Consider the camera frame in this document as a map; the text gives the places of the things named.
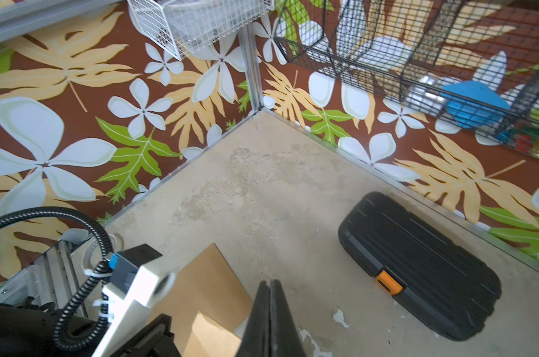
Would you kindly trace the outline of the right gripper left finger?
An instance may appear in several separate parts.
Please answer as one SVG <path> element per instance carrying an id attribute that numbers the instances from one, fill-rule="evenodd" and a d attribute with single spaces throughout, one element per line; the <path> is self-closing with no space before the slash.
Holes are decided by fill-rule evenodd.
<path id="1" fill-rule="evenodd" d="M 236 357 L 268 357 L 270 351 L 270 288 L 262 281 Z"/>

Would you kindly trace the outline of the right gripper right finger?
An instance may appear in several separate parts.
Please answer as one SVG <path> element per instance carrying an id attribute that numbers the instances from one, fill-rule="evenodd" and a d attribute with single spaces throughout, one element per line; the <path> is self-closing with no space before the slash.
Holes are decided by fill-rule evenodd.
<path id="1" fill-rule="evenodd" d="M 270 355 L 305 356 L 281 282 L 270 283 Z"/>

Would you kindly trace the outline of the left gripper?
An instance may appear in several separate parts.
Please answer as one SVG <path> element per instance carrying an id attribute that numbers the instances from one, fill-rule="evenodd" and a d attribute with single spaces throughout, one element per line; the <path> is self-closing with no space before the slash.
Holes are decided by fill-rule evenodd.
<path id="1" fill-rule="evenodd" d="M 181 357 L 171 333 L 172 318 L 161 314 L 132 337 L 112 357 Z"/>

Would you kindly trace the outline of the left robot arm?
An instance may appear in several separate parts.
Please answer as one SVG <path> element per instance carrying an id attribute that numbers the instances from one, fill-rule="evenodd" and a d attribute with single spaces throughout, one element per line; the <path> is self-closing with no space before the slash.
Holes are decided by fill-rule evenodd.
<path id="1" fill-rule="evenodd" d="M 172 318 L 150 318 L 176 279 L 166 257 L 147 244 L 116 252 L 99 222 L 70 208 L 5 214 L 0 230 L 45 217 L 83 224 L 97 240 L 102 260 L 86 269 L 86 282 L 62 309 L 0 304 L 0 356 L 180 356 Z"/>

